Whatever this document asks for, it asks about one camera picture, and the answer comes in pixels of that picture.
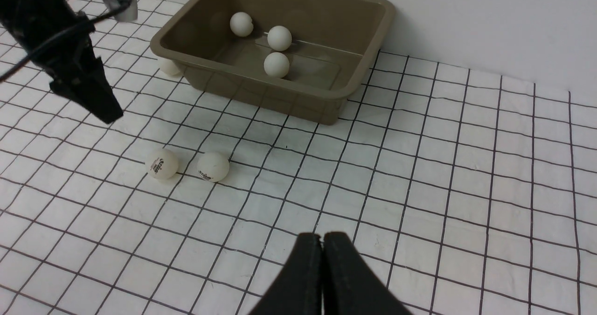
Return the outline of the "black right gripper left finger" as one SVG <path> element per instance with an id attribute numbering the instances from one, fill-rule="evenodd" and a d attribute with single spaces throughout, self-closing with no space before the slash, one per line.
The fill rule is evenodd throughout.
<path id="1" fill-rule="evenodd" d="M 299 234 L 286 263 L 251 314 L 320 315 L 322 260 L 320 237 Z"/>

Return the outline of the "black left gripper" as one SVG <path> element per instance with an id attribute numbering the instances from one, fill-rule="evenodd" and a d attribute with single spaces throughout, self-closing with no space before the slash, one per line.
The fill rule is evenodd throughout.
<path id="1" fill-rule="evenodd" d="M 51 77 L 51 91 L 73 100 L 105 124 L 124 115 L 104 66 L 92 49 L 90 34 L 104 17 L 90 19 L 67 0 L 0 0 L 1 24 L 26 52 L 1 80 L 28 62 Z"/>

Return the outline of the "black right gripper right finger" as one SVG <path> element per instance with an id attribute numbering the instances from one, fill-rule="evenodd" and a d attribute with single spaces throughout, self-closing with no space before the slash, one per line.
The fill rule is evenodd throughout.
<path id="1" fill-rule="evenodd" d="M 323 256 L 326 315 L 411 314 L 367 266 L 346 233 L 327 233 Z"/>

